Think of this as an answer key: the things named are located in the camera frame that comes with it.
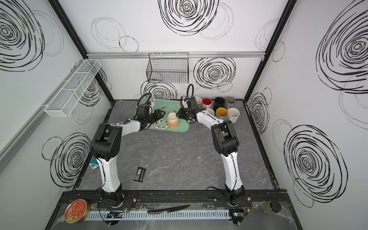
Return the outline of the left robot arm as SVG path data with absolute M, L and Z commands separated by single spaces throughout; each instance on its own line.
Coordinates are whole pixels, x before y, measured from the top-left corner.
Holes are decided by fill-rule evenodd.
M 151 93 L 141 96 L 139 101 L 145 97 L 147 100 L 142 104 L 137 102 L 133 118 L 117 123 L 101 123 L 91 142 L 91 152 L 98 161 L 102 178 L 99 194 L 114 208 L 121 206 L 124 199 L 117 173 L 117 155 L 120 152 L 122 137 L 148 129 L 166 114 L 162 109 L 154 109 L 150 102 L 151 96 Z

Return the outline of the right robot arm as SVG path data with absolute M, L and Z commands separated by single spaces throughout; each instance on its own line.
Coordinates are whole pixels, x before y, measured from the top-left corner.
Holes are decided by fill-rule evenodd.
M 217 118 L 199 106 L 194 97 L 193 84 L 187 87 L 186 95 L 181 97 L 180 106 L 176 114 L 179 118 L 190 124 L 201 123 L 211 130 L 214 148 L 224 164 L 225 200 L 232 206 L 238 205 L 246 198 L 246 194 L 238 168 L 239 139 L 233 123 Z

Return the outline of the blue mug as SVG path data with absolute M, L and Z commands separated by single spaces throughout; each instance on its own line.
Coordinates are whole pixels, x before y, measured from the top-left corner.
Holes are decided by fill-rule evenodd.
M 218 118 L 218 119 L 221 119 L 221 120 L 227 120 L 228 119 L 228 110 L 226 108 L 223 108 L 223 107 L 219 107 L 216 112 L 215 112 L 215 116 Z

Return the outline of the cream white mug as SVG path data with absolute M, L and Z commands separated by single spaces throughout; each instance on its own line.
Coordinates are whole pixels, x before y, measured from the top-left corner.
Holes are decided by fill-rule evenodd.
M 212 108 L 213 107 L 213 100 L 211 98 L 203 98 L 202 99 L 202 107 L 207 109 L 207 108 Z

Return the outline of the orange cream mug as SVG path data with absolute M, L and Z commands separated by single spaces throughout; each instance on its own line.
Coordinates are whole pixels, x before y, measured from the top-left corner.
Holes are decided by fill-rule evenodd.
M 167 125 L 169 128 L 171 129 L 176 129 L 179 127 L 180 125 L 180 120 L 177 117 L 175 112 L 171 112 L 169 113 L 169 115 L 167 116 Z

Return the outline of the speckled cream mug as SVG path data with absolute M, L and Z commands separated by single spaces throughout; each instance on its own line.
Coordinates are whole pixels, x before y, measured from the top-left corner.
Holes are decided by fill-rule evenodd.
M 240 116 L 240 111 L 237 108 L 229 108 L 227 119 L 230 120 L 233 124 L 235 124 Z

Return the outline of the black mug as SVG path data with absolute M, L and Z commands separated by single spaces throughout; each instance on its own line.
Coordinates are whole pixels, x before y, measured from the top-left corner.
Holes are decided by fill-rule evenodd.
M 223 97 L 216 97 L 213 101 L 213 110 L 216 111 L 220 107 L 224 107 L 225 99 Z

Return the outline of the grey brown mug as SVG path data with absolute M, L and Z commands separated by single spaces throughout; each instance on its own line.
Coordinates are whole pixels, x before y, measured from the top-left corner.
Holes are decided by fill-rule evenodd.
M 229 109 L 231 107 L 234 107 L 235 103 L 236 103 L 236 99 L 234 97 L 228 96 L 225 98 L 224 107 L 226 109 Z

